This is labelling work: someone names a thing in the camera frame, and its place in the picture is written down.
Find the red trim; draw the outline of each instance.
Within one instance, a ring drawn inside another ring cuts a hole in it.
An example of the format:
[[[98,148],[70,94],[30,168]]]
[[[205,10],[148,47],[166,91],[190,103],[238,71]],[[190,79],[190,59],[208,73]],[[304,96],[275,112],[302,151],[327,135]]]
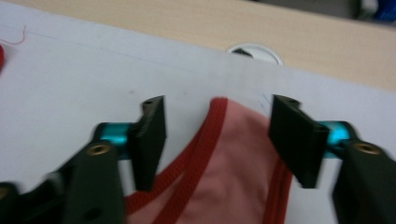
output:
[[[268,191],[263,224],[285,223],[291,178],[291,171],[286,167],[282,159],[279,158]]]
[[[184,171],[184,175],[176,186],[174,193],[156,217],[154,223],[174,223],[177,221],[201,179],[216,147],[226,114],[227,102],[228,100],[225,98],[212,100],[200,131],[186,149],[158,175],[152,192],[137,192],[126,198],[128,215],[154,200]]]

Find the red object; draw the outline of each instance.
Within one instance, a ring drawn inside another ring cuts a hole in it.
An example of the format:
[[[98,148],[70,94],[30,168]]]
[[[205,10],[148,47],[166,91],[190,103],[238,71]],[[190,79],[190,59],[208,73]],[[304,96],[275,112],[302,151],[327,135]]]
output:
[[[3,67],[3,62],[4,62],[4,50],[3,47],[0,45],[0,68]]]

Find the red thread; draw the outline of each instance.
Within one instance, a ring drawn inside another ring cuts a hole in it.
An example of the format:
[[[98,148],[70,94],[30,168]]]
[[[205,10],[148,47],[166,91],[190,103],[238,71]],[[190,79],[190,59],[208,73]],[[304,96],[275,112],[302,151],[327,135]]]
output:
[[[3,47],[1,47],[0,45],[0,68],[3,66],[3,62],[4,62],[4,50]]]
[[[22,32],[22,34],[23,34],[22,40],[20,40],[20,41],[18,41],[18,42],[9,42],[9,41],[6,41],[6,40],[4,40],[4,39],[0,39],[0,41],[3,41],[3,42],[8,43],[8,44],[10,44],[10,45],[19,45],[19,44],[23,43],[23,41],[24,41],[24,39],[25,39],[25,37],[26,37],[26,26],[23,27],[23,32]]]

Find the cloth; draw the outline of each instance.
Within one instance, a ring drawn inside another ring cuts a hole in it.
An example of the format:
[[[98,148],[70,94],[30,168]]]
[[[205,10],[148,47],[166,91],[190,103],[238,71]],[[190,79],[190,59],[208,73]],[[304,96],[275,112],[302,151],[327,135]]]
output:
[[[268,137],[269,119],[215,98],[204,124],[157,175],[126,197],[128,223],[284,223],[291,172]]]

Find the black plastic bracket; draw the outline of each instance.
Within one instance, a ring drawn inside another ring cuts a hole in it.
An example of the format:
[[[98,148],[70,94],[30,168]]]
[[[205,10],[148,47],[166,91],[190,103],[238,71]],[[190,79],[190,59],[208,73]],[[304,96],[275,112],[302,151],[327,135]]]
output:
[[[300,103],[274,95],[269,136],[304,189],[316,186],[329,129],[309,118]]]

